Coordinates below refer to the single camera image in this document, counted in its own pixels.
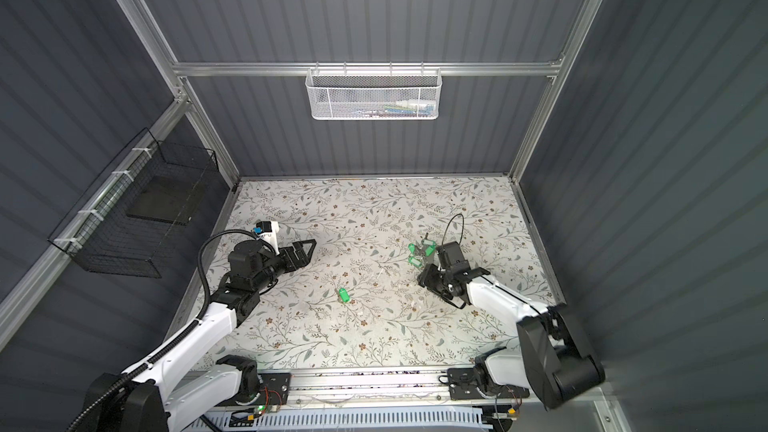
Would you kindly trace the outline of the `green key tag with key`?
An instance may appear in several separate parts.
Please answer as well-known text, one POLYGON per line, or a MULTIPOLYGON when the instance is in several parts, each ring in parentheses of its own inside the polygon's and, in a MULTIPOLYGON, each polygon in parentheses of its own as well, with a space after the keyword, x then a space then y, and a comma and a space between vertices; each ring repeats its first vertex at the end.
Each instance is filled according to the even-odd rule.
POLYGON ((348 291, 344 288, 338 290, 338 296, 343 303, 349 303, 351 301, 348 291))

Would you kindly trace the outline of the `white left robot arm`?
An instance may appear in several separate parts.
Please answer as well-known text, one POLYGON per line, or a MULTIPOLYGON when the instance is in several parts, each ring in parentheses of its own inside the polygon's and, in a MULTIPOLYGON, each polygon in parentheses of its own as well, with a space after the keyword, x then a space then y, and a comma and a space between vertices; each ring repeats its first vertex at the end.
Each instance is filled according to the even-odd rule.
POLYGON ((204 304, 182 330, 121 374, 105 373, 89 387, 71 431, 181 431, 222 402, 263 411, 284 401, 282 388, 262 379, 257 363, 226 355, 186 382, 191 368, 241 325, 278 278, 310 264, 316 240, 278 247, 275 236, 249 232, 230 255, 231 270, 216 291, 202 283, 204 304))

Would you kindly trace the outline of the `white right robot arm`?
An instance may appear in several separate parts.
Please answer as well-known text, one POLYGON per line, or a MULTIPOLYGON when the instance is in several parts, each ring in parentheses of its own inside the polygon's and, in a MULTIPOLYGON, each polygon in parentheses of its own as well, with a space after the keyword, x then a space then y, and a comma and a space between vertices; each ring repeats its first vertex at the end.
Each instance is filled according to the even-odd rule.
POLYGON ((428 242, 420 252, 426 262, 419 286, 456 309, 482 309, 517 331, 518 351, 496 347, 478 355, 471 368, 448 370, 452 399, 533 394, 555 409, 605 381, 604 366, 567 305, 549 306, 506 287, 471 266, 457 242, 428 242))

